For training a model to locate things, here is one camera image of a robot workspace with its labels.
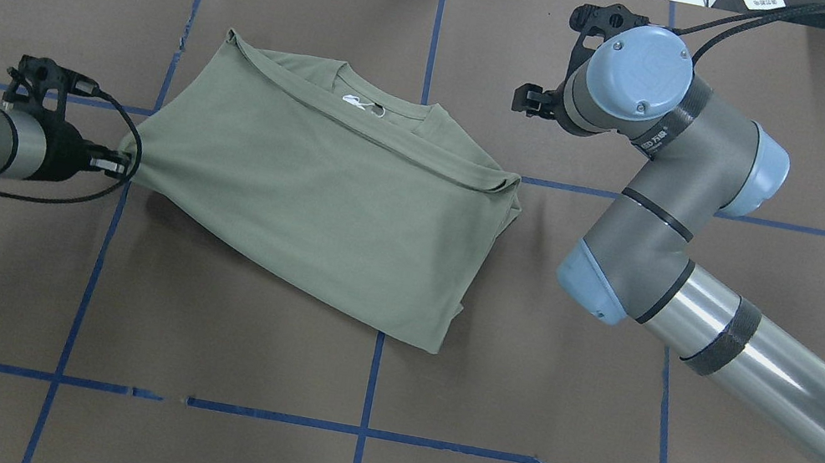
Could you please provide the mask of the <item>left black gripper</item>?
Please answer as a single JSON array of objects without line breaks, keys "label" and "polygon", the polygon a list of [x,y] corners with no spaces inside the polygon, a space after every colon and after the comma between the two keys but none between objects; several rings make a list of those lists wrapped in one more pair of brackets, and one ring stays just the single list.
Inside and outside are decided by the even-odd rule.
[{"label": "left black gripper", "polygon": [[73,125],[47,121],[44,134],[46,151],[36,181],[67,181],[82,170],[120,179],[134,165],[131,155],[91,143]]}]

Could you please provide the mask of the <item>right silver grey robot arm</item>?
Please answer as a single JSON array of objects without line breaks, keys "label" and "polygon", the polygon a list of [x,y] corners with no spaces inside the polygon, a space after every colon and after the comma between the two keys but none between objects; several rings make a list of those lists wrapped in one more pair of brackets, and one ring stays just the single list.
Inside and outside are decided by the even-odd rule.
[{"label": "right silver grey robot arm", "polygon": [[[523,85],[512,109],[577,136],[619,134],[644,164],[559,264],[559,284],[599,322],[643,326],[810,463],[825,463],[825,361],[757,307],[777,300],[794,269],[787,297],[825,297],[825,237],[767,227],[767,239],[732,247],[748,259],[727,264],[744,271],[744,287],[693,255],[706,229],[745,236],[791,156],[703,81],[682,30],[592,4],[568,26],[578,39],[562,83]],[[825,330],[825,307],[812,321]]]}]

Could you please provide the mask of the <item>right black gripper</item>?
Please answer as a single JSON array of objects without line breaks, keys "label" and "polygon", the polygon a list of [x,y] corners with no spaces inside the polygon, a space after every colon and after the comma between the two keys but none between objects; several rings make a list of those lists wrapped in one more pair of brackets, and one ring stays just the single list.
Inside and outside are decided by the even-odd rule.
[{"label": "right black gripper", "polygon": [[512,111],[526,117],[554,121],[563,130],[580,132],[563,107],[563,99],[557,90],[547,90],[538,84],[524,83],[514,91]]}]

